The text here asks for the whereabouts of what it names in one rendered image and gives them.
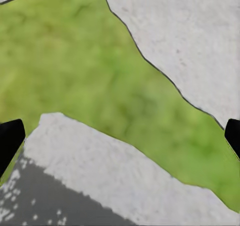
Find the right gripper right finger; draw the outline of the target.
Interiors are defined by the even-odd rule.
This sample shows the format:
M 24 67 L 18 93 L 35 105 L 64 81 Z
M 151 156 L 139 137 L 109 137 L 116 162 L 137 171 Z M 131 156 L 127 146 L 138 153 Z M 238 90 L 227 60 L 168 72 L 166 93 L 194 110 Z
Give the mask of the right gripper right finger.
M 240 121 L 229 119 L 224 135 L 240 158 Z

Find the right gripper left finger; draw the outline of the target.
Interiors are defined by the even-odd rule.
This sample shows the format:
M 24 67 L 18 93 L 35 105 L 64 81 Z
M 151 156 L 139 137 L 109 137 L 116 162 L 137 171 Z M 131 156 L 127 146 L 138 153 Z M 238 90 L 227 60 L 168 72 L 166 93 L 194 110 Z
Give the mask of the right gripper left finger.
M 21 119 L 0 124 L 0 178 L 25 139 L 25 135 Z

